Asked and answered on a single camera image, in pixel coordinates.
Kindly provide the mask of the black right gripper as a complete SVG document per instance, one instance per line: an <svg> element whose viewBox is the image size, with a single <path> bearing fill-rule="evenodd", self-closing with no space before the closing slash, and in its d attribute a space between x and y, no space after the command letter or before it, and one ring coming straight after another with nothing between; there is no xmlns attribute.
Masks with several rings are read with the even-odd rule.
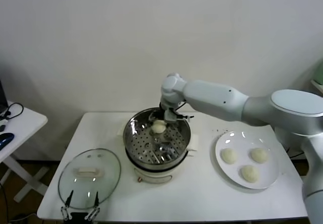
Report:
<svg viewBox="0 0 323 224"><path fill-rule="evenodd" d="M182 107L181 104L178 104L178 103L169 103L169 102L160 102L159 103L159 106L164 111L167 111L167 110L177 111L178 109L180 109ZM152 124L155 121L154 113L151 113L149 115L149 121ZM166 125L166 130L174 130L175 129L175 123L174 122L165 121L165 125Z"/></svg>

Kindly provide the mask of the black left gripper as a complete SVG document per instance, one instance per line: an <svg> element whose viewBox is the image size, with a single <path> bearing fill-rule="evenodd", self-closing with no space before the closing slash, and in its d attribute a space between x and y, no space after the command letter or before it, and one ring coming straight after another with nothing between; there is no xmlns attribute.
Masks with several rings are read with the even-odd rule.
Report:
<svg viewBox="0 0 323 224"><path fill-rule="evenodd" d="M69 214L69 207L73 197L72 190L69 197L66 199L64 206L61 207L61 214L63 220L69 220L70 224L86 224L88 220L94 220L100 212L98 192L95 196L94 207L90 213L86 212L72 212Z"/></svg>

